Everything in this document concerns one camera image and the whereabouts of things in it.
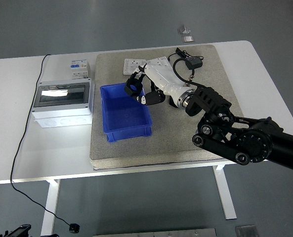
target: blue storage box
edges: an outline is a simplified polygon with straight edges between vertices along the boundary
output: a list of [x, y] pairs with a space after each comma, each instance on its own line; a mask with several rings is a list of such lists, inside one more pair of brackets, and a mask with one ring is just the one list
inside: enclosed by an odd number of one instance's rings
[[108, 142], [152, 135], [148, 107], [129, 97], [124, 87], [125, 83], [100, 87], [103, 132]]

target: metal plate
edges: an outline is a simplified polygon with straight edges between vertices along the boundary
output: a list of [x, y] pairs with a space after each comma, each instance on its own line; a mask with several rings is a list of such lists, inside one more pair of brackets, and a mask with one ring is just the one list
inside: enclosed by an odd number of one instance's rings
[[93, 237], [216, 237], [215, 229], [196, 229], [186, 231], [147, 232]]
[[125, 64], [123, 67], [123, 75], [130, 76], [139, 65], [144, 65], [145, 63], [146, 63], [145, 59], [126, 58]]

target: cable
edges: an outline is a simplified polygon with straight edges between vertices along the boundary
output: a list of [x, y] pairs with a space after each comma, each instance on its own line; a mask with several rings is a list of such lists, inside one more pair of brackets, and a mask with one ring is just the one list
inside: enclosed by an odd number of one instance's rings
[[[198, 58], [200, 58], [201, 60], [203, 60], [204, 59], [204, 57], [203, 56], [192, 56], [192, 55], [190, 55], [189, 53], [187, 53], [187, 51], [186, 50], [183, 50], [182, 51], [186, 56], [189, 56], [189, 57], [198, 57]], [[170, 62], [170, 57], [171, 56], [173, 56], [173, 55], [175, 55], [175, 54], [177, 54], [177, 52], [176, 53], [173, 53], [173, 54], [171, 54], [170, 56], [168, 56], [168, 58], [167, 58], [167, 60]]]
[[174, 73], [176, 74], [176, 76], [177, 76], [181, 81], [183, 81], [184, 83], [188, 83], [188, 84], [191, 84], [191, 85], [195, 85], [195, 86], [197, 86], [197, 87], [201, 87], [201, 88], [206, 88], [206, 86], [204, 86], [204, 85], [201, 85], [201, 84], [195, 83], [195, 82], [193, 82], [193, 81], [185, 80], [184, 78], [182, 78], [182, 77], [178, 74], [178, 72], [176, 71], [176, 64], [177, 64], [178, 62], [180, 62], [180, 61], [184, 61], [184, 62], [186, 62], [187, 60], [184, 59], [184, 58], [178, 58], [178, 59], [174, 62], [174, 64], [172, 65], [172, 70], [174, 71]]
[[50, 54], [47, 54], [47, 55], [43, 58], [43, 60], [42, 60], [41, 71], [40, 71], [40, 75], [39, 75], [38, 80], [37, 80], [37, 83], [36, 83], [36, 89], [35, 89], [35, 91], [34, 91], [33, 100], [32, 100], [32, 103], [31, 103], [31, 106], [30, 106], [30, 109], [29, 109], [29, 114], [28, 114], [28, 117], [27, 117], [27, 121], [26, 121], [25, 129], [24, 129], [24, 133], [23, 133], [22, 138], [21, 138], [21, 140], [20, 140], [20, 142], [19, 142], [19, 146], [18, 146], [18, 149], [17, 149], [16, 155], [14, 156], [14, 159], [13, 159], [12, 168], [11, 168], [11, 174], [10, 174], [10, 183], [11, 183], [11, 185], [12, 185], [12, 187], [13, 187], [13, 189], [14, 189], [15, 191], [17, 191], [17, 192], [23, 194], [23, 195], [26, 196], [28, 199], [30, 199], [32, 202], [34, 202], [35, 204], [41, 206], [45, 211], [47, 211], [47, 212], [53, 214], [57, 219], [60, 219], [60, 220], [64, 221], [67, 225], [70, 226], [70, 224], [68, 224], [64, 219], [57, 217], [53, 212], [47, 210], [42, 204], [40, 204], [40, 203], [34, 201], [32, 198], [30, 198], [30, 197], [29, 197], [28, 195], [26, 195], [24, 192], [22, 192], [22, 191], [16, 189], [15, 186], [13, 185], [13, 181], [12, 181], [14, 164], [15, 164], [16, 158], [17, 158], [17, 156], [18, 156], [18, 153], [19, 153], [19, 150], [20, 150], [20, 147], [21, 147], [21, 143], [22, 143], [22, 141], [23, 141], [23, 139], [24, 139], [24, 136], [26, 135], [26, 132], [27, 132], [28, 121], [29, 121], [29, 118], [30, 118], [31, 109], [32, 109], [33, 102], [34, 102], [34, 99], [35, 99], [35, 96], [36, 96], [36, 92], [37, 92], [37, 88], [38, 88], [38, 83], [39, 83], [39, 80], [40, 80], [40, 77], [41, 77], [41, 74], [42, 74], [43, 62], [44, 62], [45, 58], [46, 58], [47, 56], [49, 56], [49, 55], [50, 55]]
[[171, 54], [170, 56], [168, 56], [167, 60], [170, 61], [169, 58], [170, 58], [171, 56], [175, 55], [175, 54], [177, 54], [177, 53], [173, 53], [173, 54]]

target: concrete floor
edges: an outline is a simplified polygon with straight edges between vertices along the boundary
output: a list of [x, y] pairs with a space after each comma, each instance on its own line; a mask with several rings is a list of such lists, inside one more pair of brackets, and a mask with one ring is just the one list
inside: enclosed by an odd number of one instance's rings
[[[182, 24], [195, 43], [250, 41], [293, 115], [293, 0], [0, 1], [0, 58], [179, 45]], [[293, 171], [263, 162], [225, 174], [237, 220], [223, 219], [209, 167], [63, 180], [57, 213], [81, 225], [78, 236], [208, 227], [234, 237], [247, 224], [293, 236]], [[47, 187], [20, 184], [41, 202]], [[42, 218], [0, 185], [0, 233], [30, 221], [39, 236]], [[60, 221], [54, 231], [69, 236]]]

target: gray felt mat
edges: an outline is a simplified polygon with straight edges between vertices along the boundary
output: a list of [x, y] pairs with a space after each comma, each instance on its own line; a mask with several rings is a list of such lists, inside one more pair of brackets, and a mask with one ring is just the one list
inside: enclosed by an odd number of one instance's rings
[[[126, 82], [129, 76], [123, 75], [124, 60], [154, 59], [175, 52], [175, 47], [127, 51], [99, 54], [96, 61], [94, 109], [91, 131], [90, 162], [95, 169], [130, 167], [139, 165], [164, 164], [172, 162], [220, 159], [220, 157], [199, 149], [192, 143], [197, 124], [204, 112], [189, 117], [184, 110], [174, 108], [166, 100], [157, 105], [149, 106], [152, 117], [152, 136], [136, 137], [107, 142], [102, 130], [101, 96], [102, 85]], [[194, 81], [211, 86], [220, 95], [232, 103], [231, 112], [243, 116], [230, 81], [223, 68], [219, 55], [213, 45], [199, 45], [181, 48], [190, 55], [203, 56], [203, 66], [195, 71]], [[171, 64], [179, 58], [170, 58]], [[190, 71], [184, 63], [176, 65], [179, 74], [188, 78]], [[149, 91], [148, 79], [145, 77], [144, 87]]]

